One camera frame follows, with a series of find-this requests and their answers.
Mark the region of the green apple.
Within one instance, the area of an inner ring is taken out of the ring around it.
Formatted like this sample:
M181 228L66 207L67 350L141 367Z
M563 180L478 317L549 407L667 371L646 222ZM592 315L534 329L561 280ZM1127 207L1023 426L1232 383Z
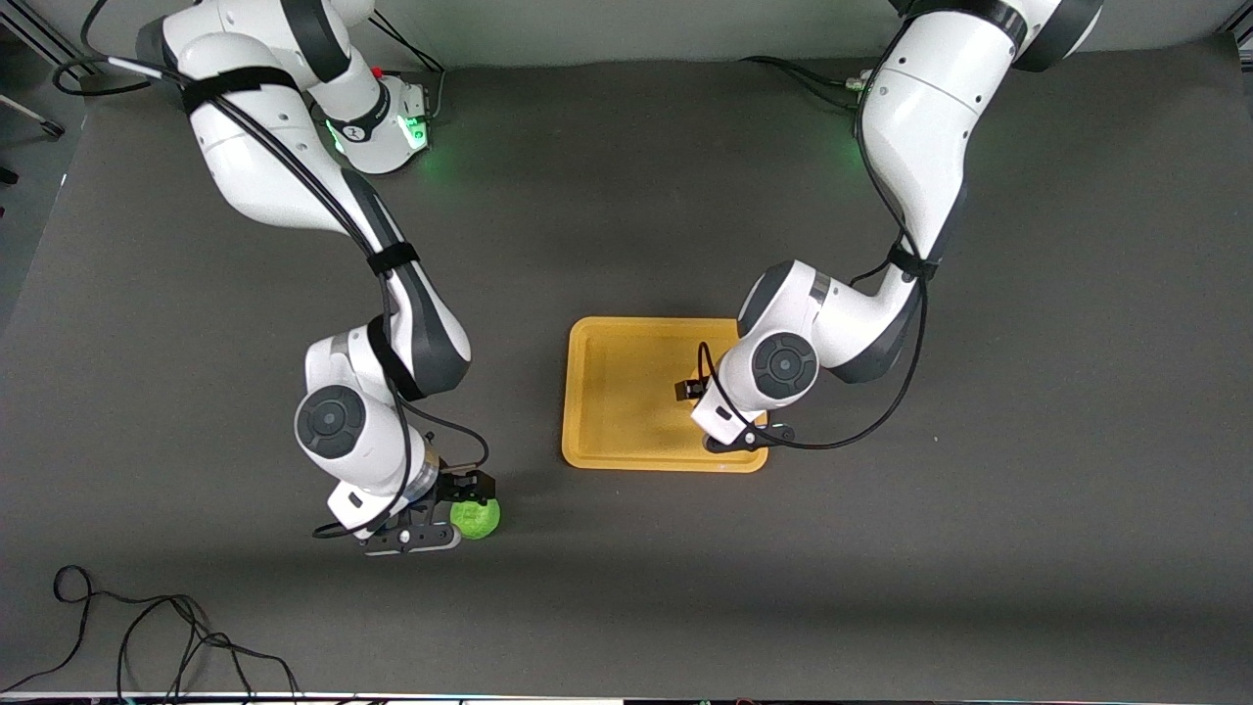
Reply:
M465 540L487 538L501 522L501 507L497 498L484 501L456 501L451 505L449 521Z

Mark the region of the yellow plastic tray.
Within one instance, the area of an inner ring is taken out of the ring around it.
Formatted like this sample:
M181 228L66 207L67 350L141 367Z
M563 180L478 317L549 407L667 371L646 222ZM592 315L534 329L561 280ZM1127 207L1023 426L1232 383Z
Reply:
M738 341L733 318L589 316L570 331L561 455L579 470L749 475L768 451L705 451L693 401L675 384L697 374L702 343Z

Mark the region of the dark grey table mat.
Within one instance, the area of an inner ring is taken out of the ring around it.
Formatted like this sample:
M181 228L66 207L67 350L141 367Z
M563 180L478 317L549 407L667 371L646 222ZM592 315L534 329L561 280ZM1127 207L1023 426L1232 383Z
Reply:
M80 565L192 594L312 691L1253 702L1253 119L1230 38L1012 74L885 427L746 476L574 470L568 333L734 316L789 258L891 245L850 139L766 68L456 71L378 192L474 362L504 522L315 540L292 419L378 293L246 220L148 93L89 109L0 341L0 687L59 662Z

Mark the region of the grey metal rod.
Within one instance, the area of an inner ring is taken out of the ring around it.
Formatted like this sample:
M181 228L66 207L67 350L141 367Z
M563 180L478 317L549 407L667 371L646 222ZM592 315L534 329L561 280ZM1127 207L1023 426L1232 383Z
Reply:
M0 93L0 106L5 106L10 109L10 111L15 111L18 115L26 116L28 119L35 121L53 140L59 140L64 134L66 134L66 130L63 129L58 121L54 121L49 116L43 116L38 111L33 111L31 108L23 106L23 103L14 100L3 93Z

